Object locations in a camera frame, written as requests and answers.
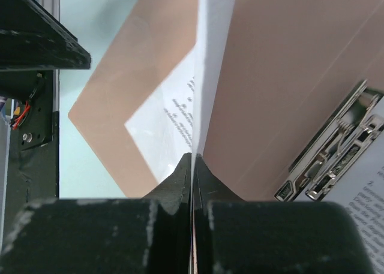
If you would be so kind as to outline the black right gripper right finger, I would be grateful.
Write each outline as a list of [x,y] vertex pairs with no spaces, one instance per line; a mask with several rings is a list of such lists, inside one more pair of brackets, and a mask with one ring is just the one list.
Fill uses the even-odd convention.
[[328,202],[244,201],[198,155],[193,171],[199,273],[373,273],[357,227]]

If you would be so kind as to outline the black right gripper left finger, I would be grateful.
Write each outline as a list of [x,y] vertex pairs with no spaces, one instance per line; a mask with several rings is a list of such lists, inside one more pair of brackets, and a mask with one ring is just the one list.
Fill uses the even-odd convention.
[[35,200],[4,241],[2,273],[188,273],[191,154],[142,198]]

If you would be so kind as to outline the white paper sheet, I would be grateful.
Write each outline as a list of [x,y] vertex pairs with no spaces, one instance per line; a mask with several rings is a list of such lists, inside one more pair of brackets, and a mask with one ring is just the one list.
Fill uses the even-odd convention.
[[199,0],[196,43],[125,122],[156,183],[202,153],[235,0]]

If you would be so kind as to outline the printed text paper sheet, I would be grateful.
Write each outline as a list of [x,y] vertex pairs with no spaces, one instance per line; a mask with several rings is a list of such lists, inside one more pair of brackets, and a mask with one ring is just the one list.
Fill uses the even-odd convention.
[[383,273],[383,101],[298,201],[334,202],[353,218],[376,273]]

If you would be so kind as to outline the metal folder clip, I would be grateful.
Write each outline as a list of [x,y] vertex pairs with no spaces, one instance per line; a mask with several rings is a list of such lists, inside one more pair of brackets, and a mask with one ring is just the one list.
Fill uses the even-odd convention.
[[360,81],[289,167],[278,201],[322,200],[383,132],[383,92]]

